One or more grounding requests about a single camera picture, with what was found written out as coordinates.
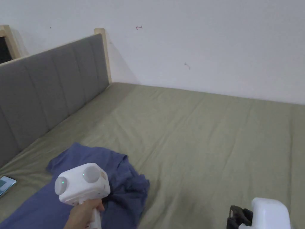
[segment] hand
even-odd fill
[[[64,229],[84,229],[91,219],[94,208],[99,211],[105,210],[101,199],[86,200],[72,208]]]

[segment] white handheld device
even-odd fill
[[[278,200],[254,198],[252,200],[252,226],[241,224],[238,229],[290,229],[289,212]]]
[[[102,199],[110,194],[108,176],[97,164],[84,164],[61,173],[55,181],[55,192],[62,203],[73,206],[88,199]],[[97,209],[86,229],[101,229]]]

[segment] wooden post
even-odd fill
[[[12,31],[8,25],[0,25],[0,36],[4,35],[5,42],[7,47],[9,48],[9,52],[13,59],[20,58],[20,53],[17,48],[17,44],[14,40]]]
[[[104,28],[95,28],[94,34],[101,34],[102,38],[103,38],[103,46],[104,46],[104,53],[105,53],[105,59],[106,59],[106,68],[107,68],[108,80],[109,80],[109,84],[110,84],[110,83],[112,83],[112,80],[111,80],[108,50],[107,50],[106,30]]]

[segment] green bed sheet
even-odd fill
[[[49,160],[73,142],[127,154],[150,180],[139,228],[225,228],[230,205],[254,197],[280,200],[305,226],[305,106],[113,83],[0,168],[17,180],[0,221],[50,181]]]

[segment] upholstered headboard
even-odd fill
[[[0,65],[0,167],[105,90],[105,37],[97,33]]]

